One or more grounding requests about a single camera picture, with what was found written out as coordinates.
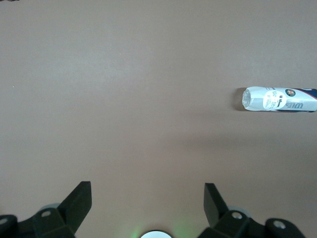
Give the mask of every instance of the circular logo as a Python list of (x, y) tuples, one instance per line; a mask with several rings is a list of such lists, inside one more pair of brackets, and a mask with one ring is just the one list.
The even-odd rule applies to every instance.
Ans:
[(277, 90), (267, 91), (263, 97), (263, 107), (266, 110), (278, 110), (285, 106), (287, 101), (286, 95)]
[(293, 89), (286, 89), (285, 93), (290, 96), (290, 97), (294, 97), (295, 96), (295, 91)]

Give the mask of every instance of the cylindrical container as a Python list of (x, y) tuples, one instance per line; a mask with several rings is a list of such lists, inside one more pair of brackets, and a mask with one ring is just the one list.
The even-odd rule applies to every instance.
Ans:
[(249, 87), (242, 104), (249, 111), (315, 112), (317, 89)]

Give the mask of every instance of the white label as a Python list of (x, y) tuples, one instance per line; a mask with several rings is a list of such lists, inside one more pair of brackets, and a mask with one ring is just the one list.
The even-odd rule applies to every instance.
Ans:
[(263, 107), (267, 110), (278, 110), (285, 106), (286, 95), (281, 91), (268, 91), (263, 98)]

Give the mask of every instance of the brown surface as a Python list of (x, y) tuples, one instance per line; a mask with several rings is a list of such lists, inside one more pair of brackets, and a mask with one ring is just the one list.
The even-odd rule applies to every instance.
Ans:
[(314, 237), (317, 115), (246, 112), (239, 91), (317, 87), (316, 22), (316, 1), (1, 2), (0, 213), (90, 180), (78, 238), (195, 238), (214, 182)]

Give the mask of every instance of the black plastic bracket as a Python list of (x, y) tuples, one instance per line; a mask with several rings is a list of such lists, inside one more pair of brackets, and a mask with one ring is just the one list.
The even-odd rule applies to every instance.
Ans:
[(305, 238), (291, 222), (272, 218), (265, 226), (229, 210), (213, 183), (205, 184), (204, 210), (209, 223), (198, 238)]
[(91, 206), (91, 183), (83, 181), (57, 208), (43, 209), (19, 223), (14, 215), (0, 216), (0, 237), (74, 238)]

